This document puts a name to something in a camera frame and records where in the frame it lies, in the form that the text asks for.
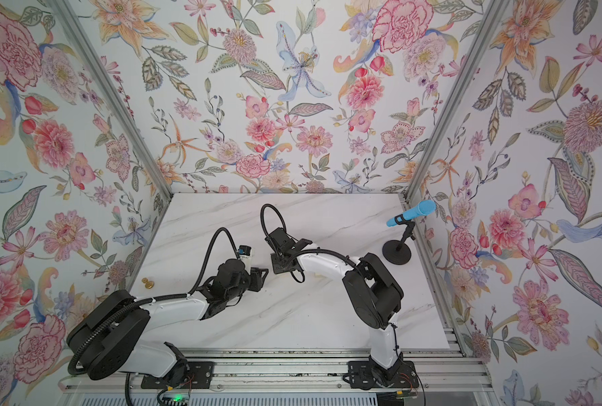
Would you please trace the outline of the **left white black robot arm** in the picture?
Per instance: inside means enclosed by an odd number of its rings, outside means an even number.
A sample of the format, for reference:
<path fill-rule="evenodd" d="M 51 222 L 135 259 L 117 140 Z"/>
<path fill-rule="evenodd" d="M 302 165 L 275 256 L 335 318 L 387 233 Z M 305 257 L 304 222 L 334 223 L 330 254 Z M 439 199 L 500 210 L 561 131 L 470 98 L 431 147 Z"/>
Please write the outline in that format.
<path fill-rule="evenodd" d="M 93 381 L 116 372 L 141 374 L 177 387 L 193 378 L 194 372 L 174 344 L 176 335 L 150 341 L 145 333 L 184 321 L 209 320 L 238 304 L 246 292 L 261 291 L 268 274 L 266 268 L 248 268 L 240 259 L 229 259 L 197 289 L 203 299 L 191 293 L 137 299 L 119 290 L 69 333 L 67 345 L 73 356 L 68 372 Z"/>

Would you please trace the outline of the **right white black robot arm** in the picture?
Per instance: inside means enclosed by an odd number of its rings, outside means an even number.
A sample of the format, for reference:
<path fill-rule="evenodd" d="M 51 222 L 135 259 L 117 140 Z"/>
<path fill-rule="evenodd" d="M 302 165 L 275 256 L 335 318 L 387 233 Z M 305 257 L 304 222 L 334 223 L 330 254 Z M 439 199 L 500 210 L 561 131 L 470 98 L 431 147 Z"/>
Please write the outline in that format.
<path fill-rule="evenodd" d="M 401 372 L 402 351 L 397 341 L 397 314 L 404 292 L 377 255 L 351 258 L 322 249 L 310 240 L 296 240 L 277 228 L 265 235 L 272 249 L 275 273 L 314 273 L 343 283 L 354 312 L 370 331 L 366 362 L 351 362 L 343 376 L 352 388 L 392 387 Z"/>

